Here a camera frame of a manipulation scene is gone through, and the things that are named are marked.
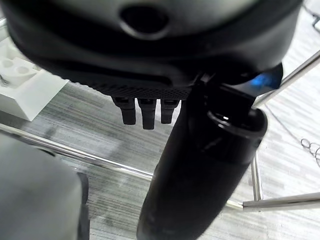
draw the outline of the blue led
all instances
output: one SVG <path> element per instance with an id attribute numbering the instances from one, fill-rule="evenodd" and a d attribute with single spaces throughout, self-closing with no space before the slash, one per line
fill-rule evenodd
<path id="1" fill-rule="evenodd" d="M 272 87 L 273 79 L 271 74 L 263 73 L 256 76 L 254 79 L 250 81 L 250 84 L 255 87 L 263 87 L 268 86 Z"/>

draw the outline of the gray carpet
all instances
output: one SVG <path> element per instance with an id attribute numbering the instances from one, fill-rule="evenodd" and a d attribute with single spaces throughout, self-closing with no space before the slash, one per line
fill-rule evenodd
<path id="1" fill-rule="evenodd" d="M 286 74 L 320 49 L 320 34 L 311 27 L 312 17 L 302 11 L 291 48 L 284 59 Z M 270 109 L 299 139 L 320 143 L 320 67 L 268 102 Z M 263 191 L 266 198 L 320 192 L 320 168 L 312 156 L 265 108 L 269 130 L 259 148 Z M 160 123 L 143 130 L 122 124 L 120 110 L 110 97 L 87 86 L 68 83 L 34 119 L 0 112 L 0 123 L 126 165 L 153 172 L 171 125 Z M 149 182 L 78 160 L 61 157 L 68 165 L 88 174 L 92 240 L 135 239 L 140 208 Z M 233 199 L 253 199 L 250 170 Z M 318 240 L 320 209 L 277 212 L 222 212 L 201 239 L 210 240 Z"/>

